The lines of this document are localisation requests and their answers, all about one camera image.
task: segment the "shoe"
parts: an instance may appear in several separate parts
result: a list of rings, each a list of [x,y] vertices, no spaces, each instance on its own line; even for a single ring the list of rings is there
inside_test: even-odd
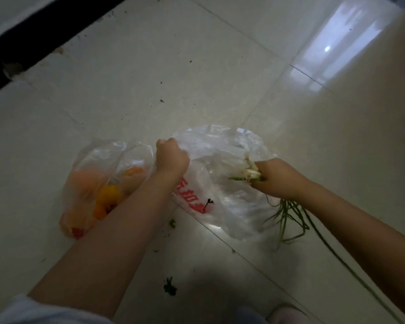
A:
[[[311,320],[301,310],[291,304],[277,306],[267,317],[270,324],[311,324]]]

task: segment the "plastic bag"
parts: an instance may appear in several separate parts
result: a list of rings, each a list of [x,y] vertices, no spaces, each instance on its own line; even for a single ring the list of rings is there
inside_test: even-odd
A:
[[[174,192],[179,205],[200,222],[218,226],[237,239],[273,236],[273,225],[264,225],[275,213],[266,195],[246,182],[229,179],[243,176],[246,154],[254,161],[275,157],[259,136],[242,128],[205,125],[173,137],[191,160]]]
[[[60,229],[80,239],[151,174],[153,151],[139,142],[95,141],[83,148],[63,187]]]

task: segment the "forearm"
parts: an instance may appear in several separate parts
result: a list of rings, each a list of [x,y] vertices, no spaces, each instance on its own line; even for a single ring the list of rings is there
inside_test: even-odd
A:
[[[78,241],[29,296],[112,317],[179,178],[153,174]]]
[[[405,236],[313,182],[304,185],[297,201],[319,218],[405,312]]]

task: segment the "hand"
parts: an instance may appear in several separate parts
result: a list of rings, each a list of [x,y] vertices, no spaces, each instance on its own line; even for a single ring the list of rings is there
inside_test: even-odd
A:
[[[297,201],[310,181],[285,161],[275,158],[255,165],[264,180],[252,182],[255,189],[276,198]]]
[[[167,141],[158,140],[156,143],[156,171],[176,175],[180,178],[189,167],[189,157],[186,151],[178,147],[177,141],[170,138]]]

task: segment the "white tile floor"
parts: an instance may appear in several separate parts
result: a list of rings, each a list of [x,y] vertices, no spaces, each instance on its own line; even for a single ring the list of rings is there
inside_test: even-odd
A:
[[[63,48],[0,91],[0,309],[71,245],[59,190],[95,136],[241,126],[405,234],[405,14],[387,0],[127,0]],[[117,322],[220,323],[290,301],[315,323],[393,323],[312,233],[273,252],[169,215]]]

